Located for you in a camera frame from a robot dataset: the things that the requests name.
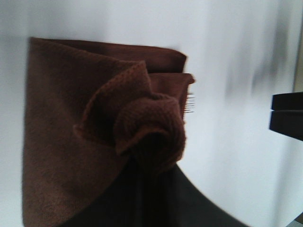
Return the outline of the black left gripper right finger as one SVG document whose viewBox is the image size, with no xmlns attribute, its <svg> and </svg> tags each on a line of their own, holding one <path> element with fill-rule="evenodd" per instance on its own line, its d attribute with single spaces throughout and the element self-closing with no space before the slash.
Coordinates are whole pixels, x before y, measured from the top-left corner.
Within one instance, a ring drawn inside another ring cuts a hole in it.
<svg viewBox="0 0 303 227">
<path fill-rule="evenodd" d="M 244 227 L 205 197 L 177 165 L 146 181 L 148 227 Z"/>
</svg>

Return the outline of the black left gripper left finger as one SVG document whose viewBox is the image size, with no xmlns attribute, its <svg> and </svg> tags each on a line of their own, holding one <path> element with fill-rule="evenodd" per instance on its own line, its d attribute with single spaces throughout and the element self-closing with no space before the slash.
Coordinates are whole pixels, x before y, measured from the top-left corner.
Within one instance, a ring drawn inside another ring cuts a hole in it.
<svg viewBox="0 0 303 227">
<path fill-rule="evenodd" d="M 142 227 L 142 185 L 136 161 L 131 158 L 114 182 L 62 227 Z"/>
</svg>

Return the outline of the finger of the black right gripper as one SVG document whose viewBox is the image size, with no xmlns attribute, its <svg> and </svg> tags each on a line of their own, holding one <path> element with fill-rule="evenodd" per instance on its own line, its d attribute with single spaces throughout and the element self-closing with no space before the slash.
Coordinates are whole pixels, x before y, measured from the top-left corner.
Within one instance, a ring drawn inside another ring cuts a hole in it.
<svg viewBox="0 0 303 227">
<path fill-rule="evenodd" d="M 299 110 L 272 111 L 269 129 L 302 141 L 303 112 Z"/>
<path fill-rule="evenodd" d="M 272 110 L 302 110 L 303 92 L 273 95 L 271 109 Z"/>
</svg>

